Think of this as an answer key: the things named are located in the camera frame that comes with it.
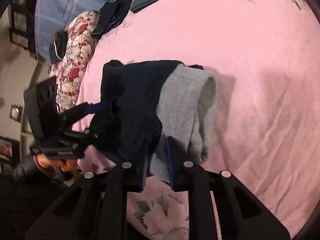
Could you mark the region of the left hand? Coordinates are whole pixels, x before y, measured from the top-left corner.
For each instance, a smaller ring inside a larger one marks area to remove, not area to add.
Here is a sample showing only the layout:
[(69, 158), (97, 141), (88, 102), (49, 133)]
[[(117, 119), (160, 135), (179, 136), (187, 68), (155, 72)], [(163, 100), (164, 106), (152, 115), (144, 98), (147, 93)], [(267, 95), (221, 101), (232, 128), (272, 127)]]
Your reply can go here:
[(72, 172), (75, 171), (77, 168), (76, 159), (48, 159), (44, 154), (34, 155), (33, 159), (36, 165), (43, 170), (49, 170), (57, 167), (60, 168), (63, 172)]

